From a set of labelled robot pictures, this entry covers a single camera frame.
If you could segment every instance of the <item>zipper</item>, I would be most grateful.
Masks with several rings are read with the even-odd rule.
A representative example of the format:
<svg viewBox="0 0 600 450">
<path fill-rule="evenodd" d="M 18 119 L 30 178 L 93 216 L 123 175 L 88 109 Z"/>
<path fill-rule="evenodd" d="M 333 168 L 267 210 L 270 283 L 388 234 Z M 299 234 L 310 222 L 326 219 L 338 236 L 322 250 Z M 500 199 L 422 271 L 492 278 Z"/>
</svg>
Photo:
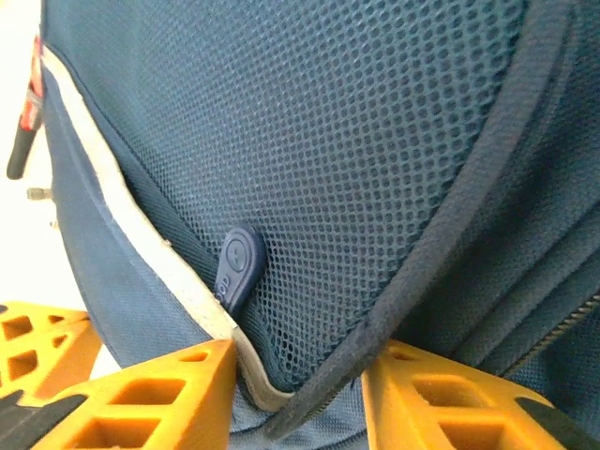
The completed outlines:
<svg viewBox="0 0 600 450">
<path fill-rule="evenodd" d="M 552 342 L 560 338 L 564 333 L 588 317 L 596 308 L 600 306 L 600 294 L 594 295 L 590 300 L 585 301 L 580 307 L 565 317 L 558 325 L 550 330 L 537 344 L 528 352 L 522 355 L 504 374 L 504 378 L 510 377 L 517 370 L 527 363 L 531 358 L 545 350 Z"/>
</svg>

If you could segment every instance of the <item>mesh panel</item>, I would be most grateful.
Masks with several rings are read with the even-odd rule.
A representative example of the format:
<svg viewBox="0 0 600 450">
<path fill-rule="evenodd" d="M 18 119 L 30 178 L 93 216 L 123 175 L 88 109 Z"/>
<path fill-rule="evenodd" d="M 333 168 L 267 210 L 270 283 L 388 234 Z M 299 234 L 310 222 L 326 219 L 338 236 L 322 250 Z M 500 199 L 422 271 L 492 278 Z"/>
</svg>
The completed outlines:
<svg viewBox="0 0 600 450">
<path fill-rule="evenodd" d="M 240 323 L 286 390 L 353 329 L 427 226 L 486 119 L 524 8 L 48 3 L 48 42 L 173 208 L 144 202 L 155 224 L 177 233 L 178 215 L 215 258 L 232 226 L 263 234 L 269 264 Z"/>
</svg>

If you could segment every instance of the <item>zipper pull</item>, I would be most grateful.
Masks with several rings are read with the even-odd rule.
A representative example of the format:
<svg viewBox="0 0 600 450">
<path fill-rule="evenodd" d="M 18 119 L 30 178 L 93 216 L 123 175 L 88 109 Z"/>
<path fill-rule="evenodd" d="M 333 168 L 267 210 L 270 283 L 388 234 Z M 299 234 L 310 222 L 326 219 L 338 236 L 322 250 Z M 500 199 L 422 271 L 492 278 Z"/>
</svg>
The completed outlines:
<svg viewBox="0 0 600 450">
<path fill-rule="evenodd" d="M 234 319 L 239 316 L 265 266 L 263 237 L 246 225 L 233 228 L 221 248 L 215 296 Z"/>
</svg>

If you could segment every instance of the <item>black handle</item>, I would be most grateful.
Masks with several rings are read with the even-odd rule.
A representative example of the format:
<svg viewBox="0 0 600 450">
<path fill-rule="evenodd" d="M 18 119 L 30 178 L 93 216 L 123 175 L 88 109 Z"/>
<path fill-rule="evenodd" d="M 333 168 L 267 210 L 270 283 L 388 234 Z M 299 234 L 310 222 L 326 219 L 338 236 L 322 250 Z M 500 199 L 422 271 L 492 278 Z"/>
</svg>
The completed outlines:
<svg viewBox="0 0 600 450">
<path fill-rule="evenodd" d="M 12 147 L 12 153 L 7 165 L 7 177 L 10 180 L 20 180 L 23 178 L 25 172 L 25 164 L 31 152 L 34 139 L 36 138 L 36 132 L 34 129 L 23 129 L 21 126 L 17 126 L 17 135 L 15 136 L 15 143 Z"/>
</svg>

